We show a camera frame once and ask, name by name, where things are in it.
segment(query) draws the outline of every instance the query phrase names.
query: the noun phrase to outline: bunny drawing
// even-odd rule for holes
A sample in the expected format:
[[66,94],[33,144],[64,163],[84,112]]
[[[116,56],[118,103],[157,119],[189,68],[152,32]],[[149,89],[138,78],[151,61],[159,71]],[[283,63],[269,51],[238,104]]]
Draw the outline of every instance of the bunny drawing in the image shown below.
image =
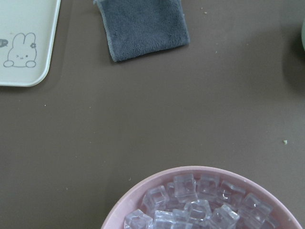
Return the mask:
[[27,35],[18,33],[14,37],[8,60],[3,63],[4,67],[35,67],[37,55],[35,40],[36,36],[32,32]]

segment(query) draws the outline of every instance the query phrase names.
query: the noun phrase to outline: bowl rim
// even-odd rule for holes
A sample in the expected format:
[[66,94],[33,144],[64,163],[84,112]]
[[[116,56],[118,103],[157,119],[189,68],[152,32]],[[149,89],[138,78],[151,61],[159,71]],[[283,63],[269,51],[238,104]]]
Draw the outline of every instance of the bowl rim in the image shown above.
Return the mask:
[[285,207],[285,205],[279,201],[273,194],[271,194],[269,191],[267,191],[266,189],[264,189],[263,187],[261,187],[260,185],[258,185],[257,183],[249,180],[248,178],[245,178],[239,174],[230,172],[228,170],[224,170],[221,168],[216,168],[216,167],[207,167],[207,166],[181,166],[181,167],[174,167],[174,168],[170,168],[170,169],[166,169],[163,171],[160,171],[158,173],[155,173],[145,179],[143,179],[142,181],[140,181],[139,183],[137,183],[136,185],[134,185],[132,188],[130,188],[119,200],[118,202],[112,207],[111,211],[109,212],[109,214],[107,215],[105,221],[102,224],[101,229],[105,228],[110,220],[110,218],[112,217],[112,215],[114,214],[115,210],[117,208],[119,208],[119,206],[121,205],[121,203],[128,197],[131,195],[131,193],[133,193],[135,190],[137,190],[139,187],[143,186],[144,184],[150,182],[151,180],[158,178],[160,176],[166,175],[166,174],[170,174],[170,173],[174,173],[174,172],[183,172],[186,170],[205,170],[205,171],[209,171],[209,172],[215,172],[215,173],[219,173],[219,174],[225,174],[226,176],[231,176],[231,177],[235,177],[237,179],[243,180],[244,182],[248,183],[251,186],[254,186],[254,188],[256,188],[258,191],[260,191],[262,194],[268,196],[272,201],[274,201],[281,209],[283,209],[287,215],[289,216],[291,222],[293,224],[296,225],[296,228],[298,229],[303,229],[300,225],[300,223],[296,220],[296,218],[293,216],[293,214],[288,210],[288,208]]

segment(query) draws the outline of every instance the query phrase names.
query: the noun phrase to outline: folded cloth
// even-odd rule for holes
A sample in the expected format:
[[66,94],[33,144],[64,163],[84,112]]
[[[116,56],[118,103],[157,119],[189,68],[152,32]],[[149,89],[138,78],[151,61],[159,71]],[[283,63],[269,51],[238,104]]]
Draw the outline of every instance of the folded cloth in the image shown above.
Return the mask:
[[190,42],[181,0],[94,0],[113,61]]

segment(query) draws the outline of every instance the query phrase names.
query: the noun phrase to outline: brown table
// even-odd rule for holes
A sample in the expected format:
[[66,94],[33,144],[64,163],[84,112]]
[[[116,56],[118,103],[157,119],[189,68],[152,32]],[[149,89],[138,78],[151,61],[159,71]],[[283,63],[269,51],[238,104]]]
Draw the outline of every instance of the brown table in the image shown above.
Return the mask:
[[62,0],[45,80],[0,88],[1,228],[99,229],[133,185],[183,165],[245,176],[305,226],[304,2],[183,9],[189,46],[113,63],[98,8]]

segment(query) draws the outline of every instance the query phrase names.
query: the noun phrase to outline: pink bowl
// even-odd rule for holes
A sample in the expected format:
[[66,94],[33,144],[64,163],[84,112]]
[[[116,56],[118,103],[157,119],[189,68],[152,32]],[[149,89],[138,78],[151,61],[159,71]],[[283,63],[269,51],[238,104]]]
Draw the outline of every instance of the pink bowl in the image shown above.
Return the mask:
[[254,183],[253,181],[238,174],[213,167],[204,166],[185,166],[171,168],[156,173],[132,187],[112,208],[109,215],[102,225],[102,229],[123,229],[124,217],[130,212],[140,207],[145,192],[158,185],[164,185],[173,180],[175,175],[193,173],[196,179],[199,179],[202,173],[210,175],[219,175],[237,186],[243,187],[247,192],[252,192],[261,200],[274,207],[272,216],[275,217],[284,229],[302,229],[301,225],[290,213],[290,211],[270,192]]

